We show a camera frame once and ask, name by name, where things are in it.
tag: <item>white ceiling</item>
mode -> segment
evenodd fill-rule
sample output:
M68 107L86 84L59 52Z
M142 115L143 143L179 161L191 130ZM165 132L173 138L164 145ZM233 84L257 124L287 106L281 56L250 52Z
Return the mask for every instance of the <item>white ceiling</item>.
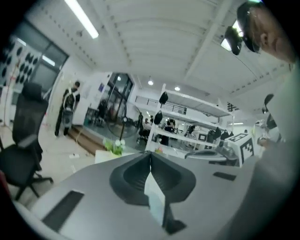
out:
M220 97L252 112L262 102L254 105L257 96L246 93L288 71L287 64L266 54L244 47L237 57L220 46L245 0L77 1L98 38L90 37L62 0L40 1L27 18L92 68L134 74L144 87L151 75L153 88L167 82L193 96L209 93L210 101ZM76 34L80 30L82 37Z

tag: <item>black slot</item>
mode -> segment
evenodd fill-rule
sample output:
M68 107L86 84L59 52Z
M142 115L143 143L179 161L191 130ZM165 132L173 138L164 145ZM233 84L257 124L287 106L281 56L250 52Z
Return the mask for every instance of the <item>black slot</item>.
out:
M47 216L44 217L43 222L52 230L58 232L83 196L83 193L75 191L68 192Z
M224 173L224 172L215 172L213 175L218 177L218 178L223 178L223 179L226 179L226 180L229 180L229 181L234 181L235 178L236 178L235 175L227 174L227 173Z

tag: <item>white tile floor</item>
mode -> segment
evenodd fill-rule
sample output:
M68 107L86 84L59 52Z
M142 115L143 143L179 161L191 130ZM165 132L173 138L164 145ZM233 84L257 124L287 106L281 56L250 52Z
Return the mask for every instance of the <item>white tile floor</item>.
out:
M14 143L11 130L12 127L0 127L0 136L4 147ZM77 145L74 140L69 137L64 137L63 135L59 138L55 138L54 132L45 126L41 127L38 140L44 151L41 161L42 171L40 174L44 177L52 177L54 180L53 185L49 182L34 185L40 195L76 171L94 164L94 156ZM79 154L79 158L70 159L69 155L71 154ZM9 190L14 198L18 188L9 186ZM31 189L27 188L19 202L27 208L30 208L36 200L37 198Z

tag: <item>railing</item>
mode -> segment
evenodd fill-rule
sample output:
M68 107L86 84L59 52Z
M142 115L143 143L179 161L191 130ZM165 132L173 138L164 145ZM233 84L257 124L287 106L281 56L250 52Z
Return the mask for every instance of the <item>railing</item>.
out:
M146 97L141 97L141 96L136 96L135 102L139 103L139 104L145 104L145 105L148 105L148 106L153 106L153 107L157 107L157 105L158 105L157 100L146 98ZM166 109L168 111L175 112L175 113L181 113L181 114L184 114L184 115L187 114L187 108L186 107L178 106L178 105L175 105L175 104L172 104L172 103L166 103L166 104L162 105L162 109Z

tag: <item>white shelf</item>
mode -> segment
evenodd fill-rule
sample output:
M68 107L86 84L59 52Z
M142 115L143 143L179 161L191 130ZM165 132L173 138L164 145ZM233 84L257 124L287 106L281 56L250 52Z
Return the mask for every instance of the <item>white shelf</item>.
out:
M164 130L159 129L156 126L154 128L155 128L154 129L155 133L161 134L163 136L167 136L167 137L171 137L171 138L176 138L176 139L183 140L183 141L190 142L190 143L197 143L197 144L202 144L202 145L205 145L205 146L217 147L216 144L212 144L212 143L204 142L204 141L200 141L200 140L195 140L195 139L192 139L192 138L187 138L187 137L184 137L184 136L180 136L179 134L174 134L174 133L166 132Z
M194 124L194 125L197 125L197 126L200 126L200 127L203 127L203 128L208 128L208 129L211 129L211 130L216 130L218 127L221 131L224 131L226 130L226 128L224 127L221 127L217 124L214 124L214 123L211 123L211 122L207 122L207 121L203 121L201 119L198 119L198 118L193 118L193 117L189 117L187 115L184 115L184 114L181 114L181 113L177 113L177 112L171 112L171 111L168 111L166 109L160 109L162 113L166 113L168 115L172 115L172 116L176 116L178 118L182 118L182 119L187 119L189 121L192 120L192 122L198 122L199 124Z
M172 95L176 95L176 96L180 96L182 98L187 98L187 99L190 99L190 100L193 100L193 101L196 101L198 103L201 103L201 104L204 104L204 105L207 105L213 109L218 109L219 111L223 112L223 113L226 113L226 115L231 115L233 116L233 113L232 112L229 112L215 104L212 104L212 103L209 103L209 102L206 102L204 100L201 100L201 99L198 99L198 98L195 98L195 97L192 97L192 96L189 96L189 95L186 95L186 94L183 94L183 93L180 93L180 92L176 92L176 91L171 91L171 90L165 90L167 93L170 93Z

